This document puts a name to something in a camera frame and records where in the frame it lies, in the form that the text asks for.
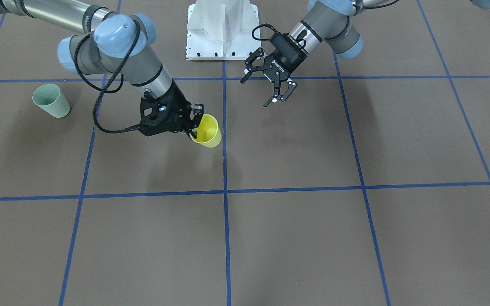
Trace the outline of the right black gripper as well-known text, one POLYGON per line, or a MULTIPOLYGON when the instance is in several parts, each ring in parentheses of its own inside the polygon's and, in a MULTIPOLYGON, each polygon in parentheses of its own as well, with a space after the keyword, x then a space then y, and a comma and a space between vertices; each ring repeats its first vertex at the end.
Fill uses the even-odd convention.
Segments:
POLYGON ((191 105, 176 83, 172 83, 164 95, 152 102, 155 105, 156 117, 152 134, 185 132, 192 141, 198 141, 198 127, 204 115, 202 103, 191 105))

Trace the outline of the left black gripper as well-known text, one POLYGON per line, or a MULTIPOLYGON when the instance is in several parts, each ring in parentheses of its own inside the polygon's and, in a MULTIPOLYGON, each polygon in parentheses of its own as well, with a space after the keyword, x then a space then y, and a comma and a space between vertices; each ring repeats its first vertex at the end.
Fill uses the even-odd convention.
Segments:
POLYGON ((290 78, 290 75, 307 58, 307 54, 288 33, 274 33, 269 42, 274 46, 274 51, 267 55, 262 47, 252 52, 245 60, 245 75, 240 83, 245 83, 254 72, 262 71, 266 78, 273 83, 273 95, 264 103, 267 107, 277 101, 285 101, 294 92, 298 84, 290 78), (255 60, 263 60, 262 65, 254 66, 255 60), (281 84, 287 85, 286 91, 281 93, 281 84))

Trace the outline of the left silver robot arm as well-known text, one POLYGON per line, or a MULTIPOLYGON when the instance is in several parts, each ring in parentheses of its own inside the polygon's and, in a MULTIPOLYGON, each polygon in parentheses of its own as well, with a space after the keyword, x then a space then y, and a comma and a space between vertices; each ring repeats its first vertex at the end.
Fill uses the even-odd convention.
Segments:
POLYGON ((264 23, 251 35, 268 41, 245 60, 245 83, 261 72, 286 101, 293 75, 326 45, 347 79, 490 79, 490 0, 311 0, 287 33, 264 23))

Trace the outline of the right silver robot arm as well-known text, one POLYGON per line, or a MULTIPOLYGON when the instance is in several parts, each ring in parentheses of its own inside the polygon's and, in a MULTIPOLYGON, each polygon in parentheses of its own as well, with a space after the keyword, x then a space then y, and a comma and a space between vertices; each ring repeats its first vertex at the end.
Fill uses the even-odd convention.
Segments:
POLYGON ((88 85, 88 75, 109 76, 103 87, 94 87, 99 96, 93 119, 102 132, 138 130, 147 137, 171 132, 185 133, 192 140, 198 138, 204 107, 187 101, 156 54, 152 47, 155 24, 147 15, 123 15, 80 0, 0 0, 0 14, 4 13, 29 16, 74 31, 73 36, 60 41, 58 60, 88 85), (115 93, 109 87, 118 77, 141 95, 140 122, 109 130, 98 121, 99 107, 103 95, 115 93))

